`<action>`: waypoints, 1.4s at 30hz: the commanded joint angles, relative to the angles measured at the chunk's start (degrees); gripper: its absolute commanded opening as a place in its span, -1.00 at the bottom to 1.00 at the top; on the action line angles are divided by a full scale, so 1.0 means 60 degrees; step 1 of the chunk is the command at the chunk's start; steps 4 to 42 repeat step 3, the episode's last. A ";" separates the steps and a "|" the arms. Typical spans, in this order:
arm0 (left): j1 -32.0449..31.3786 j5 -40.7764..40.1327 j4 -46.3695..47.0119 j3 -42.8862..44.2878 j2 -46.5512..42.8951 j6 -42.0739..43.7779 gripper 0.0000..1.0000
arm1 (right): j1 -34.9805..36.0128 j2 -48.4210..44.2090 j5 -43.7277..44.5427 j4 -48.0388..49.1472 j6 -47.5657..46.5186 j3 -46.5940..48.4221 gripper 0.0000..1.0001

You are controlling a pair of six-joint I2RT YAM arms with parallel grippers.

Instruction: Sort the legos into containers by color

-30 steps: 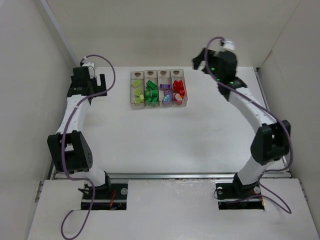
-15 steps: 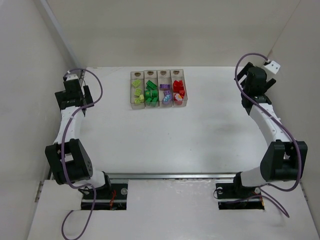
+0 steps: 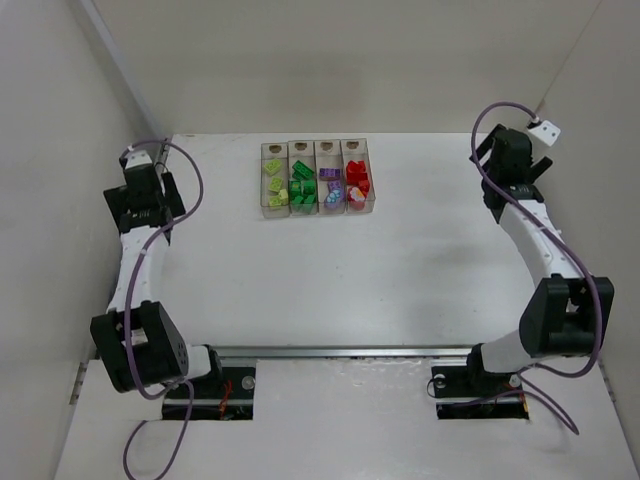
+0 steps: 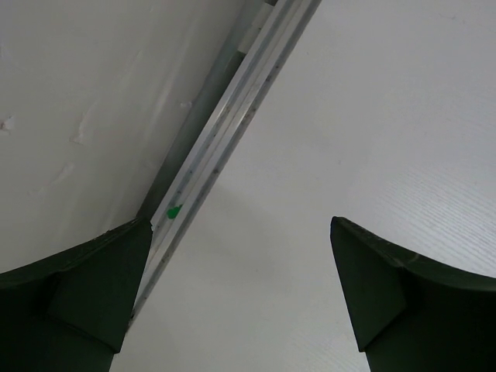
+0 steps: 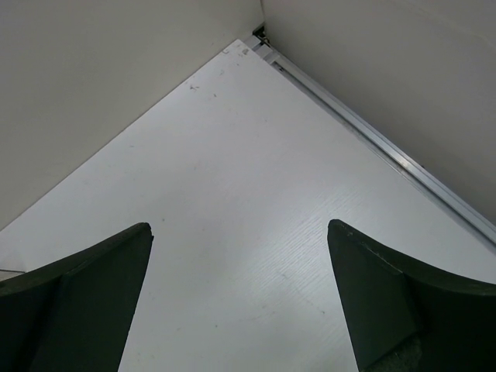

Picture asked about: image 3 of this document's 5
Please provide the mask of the red ring lego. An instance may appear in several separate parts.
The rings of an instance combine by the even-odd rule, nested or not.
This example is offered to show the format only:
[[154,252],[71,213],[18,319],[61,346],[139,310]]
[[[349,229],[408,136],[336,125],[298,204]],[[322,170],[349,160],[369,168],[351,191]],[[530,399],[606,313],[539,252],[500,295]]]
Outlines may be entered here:
[[357,184],[357,187],[365,196],[367,196],[371,189],[371,183],[368,180],[360,180]]

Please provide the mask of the purple lego brick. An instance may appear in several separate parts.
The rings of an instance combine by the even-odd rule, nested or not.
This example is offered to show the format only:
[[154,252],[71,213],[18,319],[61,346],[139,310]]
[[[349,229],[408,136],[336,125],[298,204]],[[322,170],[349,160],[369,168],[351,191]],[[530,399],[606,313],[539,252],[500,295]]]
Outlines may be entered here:
[[318,178],[323,181],[339,180],[341,177],[341,170],[339,168],[320,168],[318,171]]

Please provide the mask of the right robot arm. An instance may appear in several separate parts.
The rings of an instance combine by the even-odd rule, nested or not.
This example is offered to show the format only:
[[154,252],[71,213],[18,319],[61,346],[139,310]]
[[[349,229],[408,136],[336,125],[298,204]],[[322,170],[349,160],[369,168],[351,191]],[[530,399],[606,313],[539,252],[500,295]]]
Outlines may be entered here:
[[552,357],[594,358],[614,298],[606,277],[587,277],[552,224],[535,181],[551,159],[533,159],[528,135],[497,125],[474,151],[482,163],[483,201],[508,234],[535,286],[515,331],[474,346],[467,357],[471,385],[495,393],[509,376]]

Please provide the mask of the green long lego brick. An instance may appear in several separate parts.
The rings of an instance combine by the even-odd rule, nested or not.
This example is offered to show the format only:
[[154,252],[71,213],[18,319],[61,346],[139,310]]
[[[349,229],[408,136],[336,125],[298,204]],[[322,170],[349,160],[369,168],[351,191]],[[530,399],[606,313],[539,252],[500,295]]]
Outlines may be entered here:
[[292,177],[296,180],[311,180],[314,170],[302,161],[296,161],[292,166]]

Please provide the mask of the purple flower lego piece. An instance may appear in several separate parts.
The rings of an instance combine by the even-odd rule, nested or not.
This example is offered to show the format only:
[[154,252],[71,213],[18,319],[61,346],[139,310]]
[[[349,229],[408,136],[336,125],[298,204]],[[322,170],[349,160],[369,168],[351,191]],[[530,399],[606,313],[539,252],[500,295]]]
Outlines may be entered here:
[[345,189],[340,180],[327,183],[328,193],[323,202],[324,207],[333,211],[344,207]]

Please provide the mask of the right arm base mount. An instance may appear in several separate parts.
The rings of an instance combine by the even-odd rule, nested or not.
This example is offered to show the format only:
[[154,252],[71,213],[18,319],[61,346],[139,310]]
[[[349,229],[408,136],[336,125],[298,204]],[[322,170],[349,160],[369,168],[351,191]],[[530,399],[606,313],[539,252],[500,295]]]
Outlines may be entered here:
[[460,364],[433,364],[428,394],[439,420],[528,420],[521,383],[513,373],[476,376]]

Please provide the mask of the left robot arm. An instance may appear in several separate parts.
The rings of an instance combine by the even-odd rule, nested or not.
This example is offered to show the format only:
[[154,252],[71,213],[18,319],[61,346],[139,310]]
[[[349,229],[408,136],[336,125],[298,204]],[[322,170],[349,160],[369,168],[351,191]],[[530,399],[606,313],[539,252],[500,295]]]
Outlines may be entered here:
[[173,175],[153,165],[124,170],[125,184],[104,192],[119,232],[121,261],[114,294],[104,314],[92,318],[90,332],[112,385],[120,393],[136,389],[126,343],[131,343],[143,386],[185,378],[220,382],[222,367],[210,345],[189,345],[160,302],[161,273],[171,232],[162,227],[186,213]]

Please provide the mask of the red arch lego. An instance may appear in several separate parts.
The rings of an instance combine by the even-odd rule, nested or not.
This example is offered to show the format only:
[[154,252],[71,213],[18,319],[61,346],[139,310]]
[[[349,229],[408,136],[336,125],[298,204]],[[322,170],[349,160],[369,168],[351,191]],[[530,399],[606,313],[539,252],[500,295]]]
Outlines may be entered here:
[[357,186],[350,186],[347,189],[347,202],[350,210],[363,211],[367,203],[367,195]]

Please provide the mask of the lime slope lego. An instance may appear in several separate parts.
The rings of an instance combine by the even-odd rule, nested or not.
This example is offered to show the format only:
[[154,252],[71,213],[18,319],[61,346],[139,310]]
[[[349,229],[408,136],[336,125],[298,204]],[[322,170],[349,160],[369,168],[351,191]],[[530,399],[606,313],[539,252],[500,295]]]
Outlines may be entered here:
[[280,203],[282,205],[288,205],[289,204],[289,193],[287,189],[281,189],[278,193],[278,198],[280,200]]

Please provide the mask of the lime square lego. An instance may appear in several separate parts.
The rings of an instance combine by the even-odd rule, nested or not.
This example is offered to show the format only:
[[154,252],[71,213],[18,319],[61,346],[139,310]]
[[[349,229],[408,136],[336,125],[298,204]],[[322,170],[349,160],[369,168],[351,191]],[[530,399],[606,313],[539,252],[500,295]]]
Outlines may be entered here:
[[273,177],[268,185],[268,191],[272,193],[279,193],[283,187],[283,179],[280,177]]
[[269,176],[272,177],[275,174],[279,173],[282,169],[282,160],[279,158],[273,158],[267,160],[264,163],[263,170]]

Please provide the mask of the red large lego brick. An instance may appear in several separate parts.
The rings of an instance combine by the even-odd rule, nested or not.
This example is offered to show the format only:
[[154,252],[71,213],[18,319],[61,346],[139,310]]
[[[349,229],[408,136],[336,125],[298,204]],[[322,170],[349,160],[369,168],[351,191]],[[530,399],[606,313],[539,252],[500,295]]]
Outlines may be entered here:
[[345,167],[345,178],[348,185],[358,185],[368,180],[366,163],[364,161],[349,161]]

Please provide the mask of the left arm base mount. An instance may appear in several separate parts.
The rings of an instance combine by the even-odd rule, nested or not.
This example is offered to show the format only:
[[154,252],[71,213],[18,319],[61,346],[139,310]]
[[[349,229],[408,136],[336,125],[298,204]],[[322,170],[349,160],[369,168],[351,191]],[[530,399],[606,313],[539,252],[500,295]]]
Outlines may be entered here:
[[191,421],[249,421],[254,414],[256,364],[232,362],[223,379],[193,379]]

